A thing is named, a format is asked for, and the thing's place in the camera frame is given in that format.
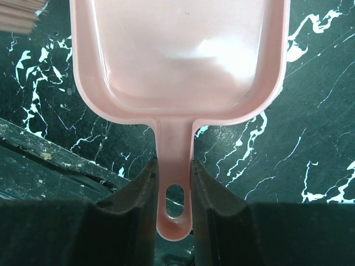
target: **pink dustpan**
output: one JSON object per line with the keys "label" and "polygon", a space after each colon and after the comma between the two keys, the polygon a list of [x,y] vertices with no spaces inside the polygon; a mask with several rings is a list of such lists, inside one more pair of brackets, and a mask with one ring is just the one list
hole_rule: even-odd
{"label": "pink dustpan", "polygon": [[[119,124],[145,124],[159,162],[157,229],[192,228],[194,133],[262,112],[285,75],[290,0],[70,0],[74,77],[86,104]],[[165,194],[184,189],[170,217]]]}

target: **dustpan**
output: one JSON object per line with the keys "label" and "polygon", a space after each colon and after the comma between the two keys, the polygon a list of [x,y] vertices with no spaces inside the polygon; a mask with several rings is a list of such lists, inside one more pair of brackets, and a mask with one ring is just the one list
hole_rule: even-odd
{"label": "dustpan", "polygon": [[[157,230],[185,238],[194,133],[271,104],[285,76],[290,0],[70,0],[70,16],[80,95],[109,121],[154,130]],[[171,185],[184,190],[179,217],[165,208]]]}

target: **plastic handle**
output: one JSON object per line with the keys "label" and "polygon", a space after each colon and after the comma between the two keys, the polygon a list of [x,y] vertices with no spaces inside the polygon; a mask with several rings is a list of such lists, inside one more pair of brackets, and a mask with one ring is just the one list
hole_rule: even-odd
{"label": "plastic handle", "polygon": [[[156,229],[169,241],[184,239],[192,229],[191,160],[193,153],[192,122],[177,118],[158,120],[155,128],[159,165],[159,195]],[[166,211],[166,190],[179,185],[184,190],[184,211],[170,217]]]}

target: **marble pattern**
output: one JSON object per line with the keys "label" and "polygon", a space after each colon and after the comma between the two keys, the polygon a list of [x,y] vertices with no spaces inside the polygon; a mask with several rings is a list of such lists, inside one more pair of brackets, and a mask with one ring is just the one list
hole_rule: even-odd
{"label": "marble pattern", "polygon": [[[196,133],[195,157],[237,195],[355,202],[354,7],[293,0],[277,99],[246,123]],[[50,0],[47,10],[30,36],[0,33],[0,117],[132,179],[155,154],[153,131],[107,122],[86,107],[73,79],[68,1]]]}

